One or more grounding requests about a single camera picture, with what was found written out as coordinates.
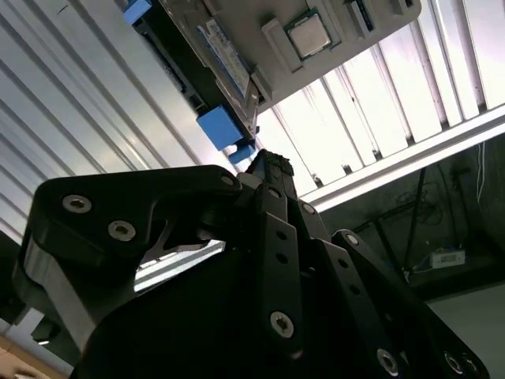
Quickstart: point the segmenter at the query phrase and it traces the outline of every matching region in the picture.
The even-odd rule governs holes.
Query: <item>bolt hole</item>
[[[392,369],[395,366],[395,364],[393,363],[393,361],[389,359],[389,357],[383,356],[382,359],[384,360],[384,363],[386,363],[386,366],[389,367],[390,369]]]
[[[275,257],[277,258],[277,261],[281,262],[283,265],[287,265],[288,260],[284,254],[277,253]]]
[[[128,229],[126,227],[123,227],[122,225],[117,225],[114,228],[115,231],[117,231],[120,235],[127,235],[128,234]]]
[[[280,192],[278,190],[276,190],[275,188],[269,188],[268,192],[270,193],[270,195],[272,195],[273,197],[277,197],[278,199],[280,199],[282,197]]]
[[[360,289],[359,289],[358,287],[356,287],[356,286],[352,285],[352,286],[349,286],[349,289],[350,289],[350,291],[351,291],[353,294],[355,294],[356,296],[361,295],[361,291],[360,291]]]
[[[75,199],[70,201],[70,206],[73,208],[82,209],[84,208],[85,204],[82,200]]]
[[[226,183],[228,186],[232,186],[234,184],[233,179],[228,178],[226,175],[221,175],[221,180]]]
[[[281,231],[277,231],[277,237],[279,237],[283,241],[287,240],[287,236],[284,233],[282,233]]]
[[[287,321],[284,320],[282,317],[277,317],[275,319],[275,323],[277,326],[279,326],[283,331],[286,331],[289,328],[289,325],[287,324]]]

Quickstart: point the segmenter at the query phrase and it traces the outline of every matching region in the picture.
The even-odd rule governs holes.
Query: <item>white ceiling panel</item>
[[[442,126],[410,26],[383,39],[379,45],[414,141],[441,132]]]
[[[488,109],[505,103],[505,2],[465,0],[473,48]]]

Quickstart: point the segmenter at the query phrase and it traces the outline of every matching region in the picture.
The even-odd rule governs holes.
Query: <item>cable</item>
[[[421,173],[419,174],[419,182],[417,183],[416,202],[413,205],[412,221],[410,222],[410,232],[409,237],[407,239],[405,259],[403,260],[403,268],[406,268],[407,264],[409,263],[410,251],[412,250],[413,245],[413,238],[414,235],[416,234],[417,213],[419,212],[419,204],[421,203],[423,186],[425,184],[425,175],[426,175],[426,167],[423,167],[421,169]]]
[[[481,205],[481,196],[482,196],[482,190],[484,188],[484,183],[486,179],[486,161],[485,161],[485,155],[486,155],[486,142],[482,142],[482,144],[479,144],[479,151],[477,153],[477,164],[479,166],[479,170],[477,172],[477,203],[479,206]],[[481,174],[482,174],[482,183],[479,185],[479,181],[481,180]]]
[[[449,192],[449,187],[447,186],[447,180],[445,178],[445,174],[443,173],[442,167],[440,166],[439,163],[436,165],[436,168],[438,168],[440,176],[442,177],[443,188],[445,189],[445,194],[447,197],[447,205],[449,207],[449,215],[451,216],[452,236],[454,238],[453,243],[454,246],[457,246],[459,244],[458,229],[456,228],[456,218],[454,209],[452,208],[451,193]]]
[[[435,183],[426,182],[423,184],[423,188],[430,185],[435,185]],[[427,195],[428,190],[423,189],[423,192],[421,194],[421,203],[419,204],[419,211],[417,212],[417,222],[424,225],[439,225],[443,219],[443,210],[438,204],[426,200]],[[396,202],[400,205],[408,205],[410,208],[412,208],[415,204],[415,198],[416,192],[409,191],[400,194],[396,198]]]

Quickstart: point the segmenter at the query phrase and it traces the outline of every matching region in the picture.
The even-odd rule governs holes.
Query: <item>black plastic part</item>
[[[423,185],[425,184],[425,175],[426,175],[426,167],[423,167],[421,169],[421,173],[419,174],[419,182],[417,183],[416,200],[413,205],[412,219],[410,222],[409,237],[407,238],[407,247],[405,250],[405,258],[403,259],[403,268],[405,270],[409,269],[408,264],[409,264],[410,252],[412,251],[413,239],[416,235],[417,214],[419,212],[419,204],[421,203],[421,198],[422,198],[422,193],[423,193]]]
[[[254,189],[221,167],[191,167],[58,179],[37,190],[22,253],[33,253],[35,241],[55,257],[74,280],[66,293],[73,288],[69,298],[76,304],[77,295],[83,310],[112,304],[92,325],[71,378],[460,377],[446,353],[476,365],[478,373],[464,366],[464,377],[488,378],[478,357],[359,236],[340,231],[330,243],[316,210],[296,198],[287,159],[263,151],[249,172],[263,179]],[[71,193],[88,197],[92,210],[65,210],[62,198]],[[112,220],[134,225],[135,238],[111,238]],[[216,236],[227,242],[224,252],[151,291],[122,305],[97,294],[126,288],[157,246]],[[24,295],[40,306],[43,289],[25,279]],[[54,283],[46,285],[64,305]],[[79,331],[69,321],[80,309],[71,310],[62,318]],[[287,317],[282,325],[276,312]],[[381,364],[381,351],[389,362]]]
[[[349,236],[358,244],[353,244]],[[445,360],[450,353],[459,362],[470,357],[479,367],[474,373],[463,368],[464,377],[488,378],[482,361],[395,275],[370,247],[352,231],[338,231],[332,241],[346,249],[363,279],[379,312],[389,319],[389,333],[396,336],[397,348],[405,351],[416,377],[461,377]]]

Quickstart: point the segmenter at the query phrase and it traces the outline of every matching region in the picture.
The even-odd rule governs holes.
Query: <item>wall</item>
[[[429,306],[472,349],[491,378],[505,377],[505,284]]]
[[[469,226],[462,207],[462,195],[469,213],[469,223],[472,229],[484,229],[487,234],[505,251],[505,136],[498,136],[486,142],[485,150],[485,182],[481,202],[477,204],[477,154],[474,146],[455,156],[440,162],[445,174],[454,218],[460,242],[468,236]],[[452,174],[461,174],[461,193],[455,188]],[[381,212],[386,212],[401,204],[408,192],[414,193],[419,180],[419,171],[400,178],[392,183],[375,189],[351,201],[327,210],[322,214],[327,229],[334,233],[338,229],[354,229],[367,220],[372,220]],[[425,176],[426,199],[440,206],[441,220],[435,216],[428,223],[419,223],[413,242],[411,263],[419,261],[425,254],[438,247],[454,245],[452,237],[452,222],[449,214],[447,194],[443,180],[436,165],[427,167]],[[390,243],[400,262],[405,256],[407,238],[410,230],[412,209],[383,222]],[[385,250],[374,227],[360,233],[361,237],[382,257]]]

